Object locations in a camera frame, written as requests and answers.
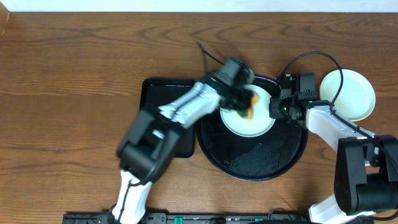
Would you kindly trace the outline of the orange green scrub sponge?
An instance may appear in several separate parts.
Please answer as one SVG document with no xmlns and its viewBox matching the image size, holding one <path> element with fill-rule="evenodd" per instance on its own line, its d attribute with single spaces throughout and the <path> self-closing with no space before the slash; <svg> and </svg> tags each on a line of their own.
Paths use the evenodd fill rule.
<svg viewBox="0 0 398 224">
<path fill-rule="evenodd" d="M 260 100 L 259 95 L 254 94 L 253 97 L 251 98 L 250 107 L 246 110 L 238 111 L 238 115 L 240 115 L 240 117 L 242 117 L 243 119 L 253 119 L 254 107 L 259 102 L 259 100 Z"/>
</svg>

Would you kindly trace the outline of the mint plate large red stain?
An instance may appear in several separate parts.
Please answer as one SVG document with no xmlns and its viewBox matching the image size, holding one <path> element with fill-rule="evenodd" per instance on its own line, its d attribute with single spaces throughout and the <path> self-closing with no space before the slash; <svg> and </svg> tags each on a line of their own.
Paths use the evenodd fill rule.
<svg viewBox="0 0 398 224">
<path fill-rule="evenodd" d="M 254 107 L 253 119 L 243 119 L 238 112 L 221 109 L 220 115 L 224 125 L 233 133 L 245 138 L 252 138 L 266 133 L 273 126 L 275 119 L 269 115 L 271 95 L 256 85 L 245 85 L 246 89 L 259 95 L 260 100 Z"/>
</svg>

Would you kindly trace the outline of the mint plate small red stain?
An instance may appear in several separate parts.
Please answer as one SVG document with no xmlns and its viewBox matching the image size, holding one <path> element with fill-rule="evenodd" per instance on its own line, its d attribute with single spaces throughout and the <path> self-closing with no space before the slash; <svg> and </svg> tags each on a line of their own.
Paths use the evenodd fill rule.
<svg viewBox="0 0 398 224">
<path fill-rule="evenodd" d="M 360 73 L 342 69 L 343 86 L 334 102 L 335 109 L 351 121 L 368 117 L 376 105 L 373 86 Z M 332 101 L 340 87 L 340 71 L 330 72 L 320 84 L 320 98 Z"/>
</svg>

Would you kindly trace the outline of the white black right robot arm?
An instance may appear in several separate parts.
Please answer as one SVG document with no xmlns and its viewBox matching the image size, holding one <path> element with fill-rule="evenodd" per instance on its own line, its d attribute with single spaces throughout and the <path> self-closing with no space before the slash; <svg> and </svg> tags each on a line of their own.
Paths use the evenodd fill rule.
<svg viewBox="0 0 398 224">
<path fill-rule="evenodd" d="M 271 118 L 287 118 L 336 151 L 334 193 L 308 208 L 313 223 L 374 223 L 397 210 L 397 138 L 378 136 L 320 100 L 313 73 L 285 74 L 271 98 Z"/>
</svg>

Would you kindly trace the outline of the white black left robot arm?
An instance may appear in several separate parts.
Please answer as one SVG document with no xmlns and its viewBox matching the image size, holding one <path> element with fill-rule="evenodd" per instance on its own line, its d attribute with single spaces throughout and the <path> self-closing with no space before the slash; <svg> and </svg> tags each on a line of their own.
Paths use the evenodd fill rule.
<svg viewBox="0 0 398 224">
<path fill-rule="evenodd" d="M 215 70 L 173 102 L 139 111 L 116 150 L 121 188 L 109 216 L 112 223 L 140 222 L 152 184 L 170 165 L 185 131 L 218 108 L 248 108 L 251 96 L 243 86 L 253 80 L 249 68 Z"/>
</svg>

